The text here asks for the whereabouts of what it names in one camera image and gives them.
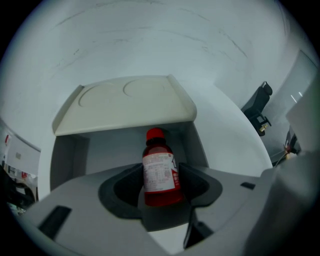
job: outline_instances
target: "bottle cap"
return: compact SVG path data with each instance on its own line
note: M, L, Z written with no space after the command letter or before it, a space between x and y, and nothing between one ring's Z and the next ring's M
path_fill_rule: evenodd
M151 140L152 138L165 138L164 132L160 128L152 128L146 132L146 140Z

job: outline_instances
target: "bottle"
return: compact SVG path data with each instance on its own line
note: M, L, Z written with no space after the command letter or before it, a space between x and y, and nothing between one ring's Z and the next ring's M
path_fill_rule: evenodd
M145 204L166 206L182 201L174 154L160 128L146 133L146 146L142 155Z

